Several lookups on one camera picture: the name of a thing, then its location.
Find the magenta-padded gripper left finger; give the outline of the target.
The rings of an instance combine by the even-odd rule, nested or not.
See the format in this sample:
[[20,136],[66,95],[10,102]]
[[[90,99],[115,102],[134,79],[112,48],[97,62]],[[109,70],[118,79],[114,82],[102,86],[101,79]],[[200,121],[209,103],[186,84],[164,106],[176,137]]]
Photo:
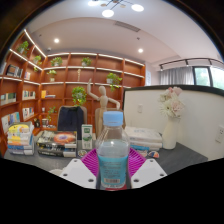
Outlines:
[[72,159],[64,168],[60,177],[83,188],[95,189],[98,171],[97,153],[93,149],[81,159]]

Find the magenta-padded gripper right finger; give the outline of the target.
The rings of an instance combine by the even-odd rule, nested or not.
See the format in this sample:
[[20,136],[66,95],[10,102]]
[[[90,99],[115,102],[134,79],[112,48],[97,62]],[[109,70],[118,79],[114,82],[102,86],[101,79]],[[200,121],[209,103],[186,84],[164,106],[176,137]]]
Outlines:
[[141,188],[166,176],[155,159],[146,159],[134,149],[129,152],[128,173],[132,189]]

